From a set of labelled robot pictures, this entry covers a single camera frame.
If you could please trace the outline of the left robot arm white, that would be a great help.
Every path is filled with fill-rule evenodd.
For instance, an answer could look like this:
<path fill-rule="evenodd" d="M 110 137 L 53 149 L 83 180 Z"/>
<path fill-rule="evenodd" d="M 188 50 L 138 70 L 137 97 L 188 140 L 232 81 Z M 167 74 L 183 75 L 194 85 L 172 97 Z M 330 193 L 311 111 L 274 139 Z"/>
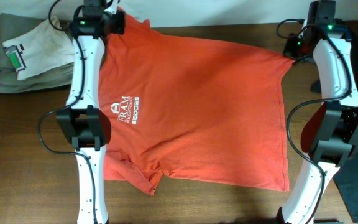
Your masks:
<path fill-rule="evenodd" d="M 111 123 L 99 105 L 99 73 L 109 34 L 123 34 L 125 13 L 118 1 L 85 1 L 69 28 L 74 67 L 70 94 L 57 111 L 58 124 L 76 157 L 80 206 L 78 223 L 108 223 L 103 165 Z"/>

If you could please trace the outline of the orange t-shirt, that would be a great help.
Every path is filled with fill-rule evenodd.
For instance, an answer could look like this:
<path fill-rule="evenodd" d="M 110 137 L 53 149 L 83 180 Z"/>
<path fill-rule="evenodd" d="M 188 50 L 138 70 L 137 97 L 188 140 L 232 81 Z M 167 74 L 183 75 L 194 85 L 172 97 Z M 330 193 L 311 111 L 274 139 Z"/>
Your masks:
<path fill-rule="evenodd" d="M 104 178 L 149 195 L 163 176 L 286 192 L 282 78 L 292 60 L 125 23 L 109 36 L 99 78 L 112 128 Z"/>

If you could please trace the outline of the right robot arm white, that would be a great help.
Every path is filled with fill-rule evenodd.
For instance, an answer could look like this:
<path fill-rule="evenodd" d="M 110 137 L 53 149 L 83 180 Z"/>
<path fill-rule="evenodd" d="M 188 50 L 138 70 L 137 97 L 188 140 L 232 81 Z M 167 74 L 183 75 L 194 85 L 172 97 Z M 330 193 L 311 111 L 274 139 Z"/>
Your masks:
<path fill-rule="evenodd" d="M 358 89 L 351 62 L 351 31 L 335 18 L 335 1 L 313 1 L 302 29 L 286 35 L 283 55 L 295 63 L 311 59 L 318 68 L 321 98 L 300 103 L 286 121 L 287 139 L 294 146 L 290 121 L 307 105 L 320 107 L 304 126 L 300 148 L 301 171 L 275 223 L 314 223 L 327 185 L 358 152 Z"/>

